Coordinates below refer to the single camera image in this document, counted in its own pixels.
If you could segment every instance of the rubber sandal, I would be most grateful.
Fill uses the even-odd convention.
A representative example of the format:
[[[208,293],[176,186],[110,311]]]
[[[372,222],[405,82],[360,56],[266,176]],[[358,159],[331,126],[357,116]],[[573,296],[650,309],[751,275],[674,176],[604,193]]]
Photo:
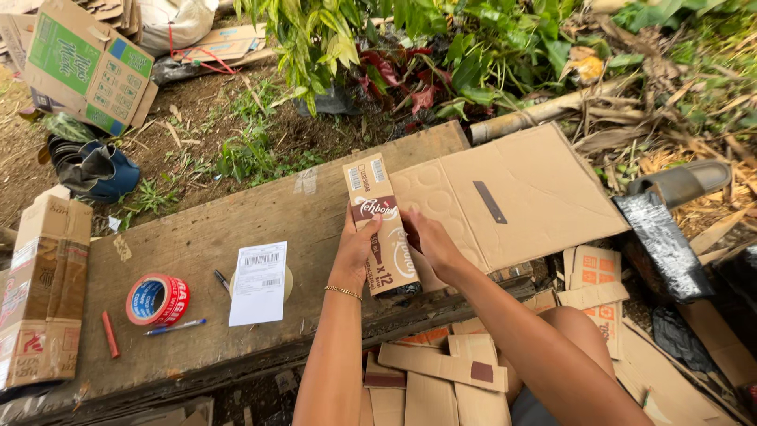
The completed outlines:
[[[670,210],[722,190],[730,182],[730,165],[717,160],[698,160],[640,177],[628,185],[628,193],[641,193],[657,183]]]

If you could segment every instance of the leg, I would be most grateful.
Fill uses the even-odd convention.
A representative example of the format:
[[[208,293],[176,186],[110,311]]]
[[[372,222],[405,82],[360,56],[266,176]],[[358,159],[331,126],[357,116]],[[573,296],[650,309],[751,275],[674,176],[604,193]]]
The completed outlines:
[[[568,337],[568,340],[589,355],[589,358],[593,359],[610,377],[615,378],[605,340],[600,329],[586,314],[570,306],[560,306],[541,312],[539,317]],[[507,403],[512,405],[523,387],[523,381],[501,353],[499,363],[507,367]]]

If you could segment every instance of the soil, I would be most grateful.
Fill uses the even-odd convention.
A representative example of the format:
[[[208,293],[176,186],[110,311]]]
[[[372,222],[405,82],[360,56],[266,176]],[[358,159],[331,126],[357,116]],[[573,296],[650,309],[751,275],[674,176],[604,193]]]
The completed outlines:
[[[284,88],[283,77],[276,73],[276,62],[259,64],[241,71],[255,87],[262,79],[270,78],[273,83]],[[247,124],[232,114],[232,100],[246,85],[240,76],[210,74],[176,83],[168,83],[160,88],[153,103],[145,126],[134,130],[123,138],[113,138],[111,142],[120,146],[123,153],[140,168],[141,178],[153,180],[160,191],[178,191],[179,201],[169,203],[166,208],[136,215],[130,226],[151,221],[156,217],[185,210],[230,193],[245,190],[247,182],[238,183],[231,177],[214,180],[217,175],[215,164],[224,141],[239,136]],[[30,123],[17,116],[19,109],[31,105],[29,90],[24,82],[11,82],[10,73],[0,67],[0,123],[7,121],[3,128],[10,130],[0,143],[0,226],[17,229],[20,214],[32,203],[41,191],[57,183],[52,166],[37,163],[37,151],[46,141],[47,130],[41,124]],[[175,120],[170,106],[175,105],[182,122],[176,124],[180,139],[194,139],[201,144],[182,143],[177,145],[170,132],[160,124]],[[214,120],[210,111],[220,111]],[[363,133],[363,120],[366,120]],[[297,161],[301,154],[309,151],[323,161],[331,161],[350,154],[353,150],[363,150],[389,140],[394,128],[391,121],[385,121],[381,114],[357,116],[320,115],[317,118],[301,117],[292,102],[285,102],[276,108],[276,113],[268,118],[267,134],[273,153],[285,161]],[[196,160],[209,166],[210,171],[192,173],[182,166],[188,160]],[[121,203],[105,205],[100,202],[95,207],[93,236],[102,236],[111,231],[107,228],[107,216],[123,218],[129,211],[134,195],[127,196]]]

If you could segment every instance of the red fragile tape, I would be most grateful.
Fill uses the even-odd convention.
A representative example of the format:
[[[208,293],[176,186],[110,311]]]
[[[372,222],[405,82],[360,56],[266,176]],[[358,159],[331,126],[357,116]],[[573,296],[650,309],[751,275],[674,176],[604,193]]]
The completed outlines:
[[[163,274],[147,274],[129,291],[126,315],[137,325],[165,327],[177,322],[188,304],[189,287],[184,281]]]

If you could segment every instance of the red string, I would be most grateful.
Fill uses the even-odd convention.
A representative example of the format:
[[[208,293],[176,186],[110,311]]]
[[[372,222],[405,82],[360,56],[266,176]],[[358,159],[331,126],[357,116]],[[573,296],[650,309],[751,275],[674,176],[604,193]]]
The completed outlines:
[[[170,16],[168,15],[168,12],[164,11],[163,9],[160,9],[160,8],[156,8],[156,9],[159,10],[159,11],[161,11],[161,12],[163,12],[163,13],[165,13],[166,20],[168,21],[168,48],[170,50],[171,58],[175,58],[175,55],[181,54],[182,52],[187,52],[187,51],[191,52],[191,51],[196,50],[196,51],[203,52],[204,54],[206,54],[206,55],[210,56],[211,58],[215,59],[216,61],[218,61],[221,65],[223,65],[223,67],[226,70],[220,70],[220,69],[218,69],[216,67],[212,67],[209,64],[206,64],[204,62],[200,62],[200,66],[209,68],[209,69],[211,69],[213,71],[216,71],[216,72],[222,73],[222,74],[236,74],[236,71],[234,71],[233,69],[229,68],[229,66],[226,65],[226,63],[224,61],[221,61],[220,59],[218,59],[217,56],[215,56],[214,54],[206,51],[205,49],[197,49],[197,48],[190,47],[190,48],[187,48],[187,49],[173,50],[173,31],[171,30],[171,19],[170,19]],[[192,58],[189,57],[188,55],[183,55],[183,57],[181,59],[182,60],[183,59],[188,59],[190,61],[193,61]]]

